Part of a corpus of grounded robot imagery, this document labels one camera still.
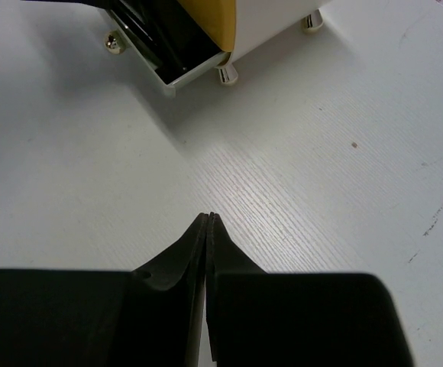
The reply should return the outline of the yellow drawer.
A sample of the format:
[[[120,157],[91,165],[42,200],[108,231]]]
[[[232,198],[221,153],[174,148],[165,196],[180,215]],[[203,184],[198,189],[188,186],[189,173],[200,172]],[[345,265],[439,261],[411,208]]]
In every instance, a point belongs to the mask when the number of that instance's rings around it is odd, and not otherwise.
[[[179,0],[202,30],[225,52],[234,50],[235,0]]]

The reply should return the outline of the black fan makeup brush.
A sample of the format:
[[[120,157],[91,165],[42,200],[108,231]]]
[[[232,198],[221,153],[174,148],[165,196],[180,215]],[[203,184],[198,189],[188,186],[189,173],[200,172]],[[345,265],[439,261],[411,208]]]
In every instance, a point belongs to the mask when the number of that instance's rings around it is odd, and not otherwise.
[[[162,50],[140,15],[126,1],[112,1],[111,11],[133,47],[156,70],[164,66]]]

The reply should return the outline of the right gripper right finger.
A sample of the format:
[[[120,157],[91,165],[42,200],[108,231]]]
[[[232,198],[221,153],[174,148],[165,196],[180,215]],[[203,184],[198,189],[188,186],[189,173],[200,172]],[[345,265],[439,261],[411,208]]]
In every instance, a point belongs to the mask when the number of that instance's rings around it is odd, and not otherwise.
[[[268,273],[211,214],[206,320],[218,366],[411,366],[389,291],[367,273]]]

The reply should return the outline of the cream round drawer organizer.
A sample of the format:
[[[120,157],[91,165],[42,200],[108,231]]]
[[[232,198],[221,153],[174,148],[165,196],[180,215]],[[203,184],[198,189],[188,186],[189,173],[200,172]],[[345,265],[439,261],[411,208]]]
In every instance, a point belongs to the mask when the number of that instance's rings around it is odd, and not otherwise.
[[[294,24],[307,34],[317,32],[324,21],[320,9],[326,1],[236,1],[234,3],[234,47],[220,64],[223,86],[238,81],[234,62]]]

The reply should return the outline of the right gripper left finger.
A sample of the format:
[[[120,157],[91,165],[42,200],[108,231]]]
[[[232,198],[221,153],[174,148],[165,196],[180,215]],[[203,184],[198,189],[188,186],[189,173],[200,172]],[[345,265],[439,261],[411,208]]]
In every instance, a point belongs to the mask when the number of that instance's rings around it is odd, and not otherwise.
[[[0,268],[0,366],[195,366],[208,216],[132,271]]]

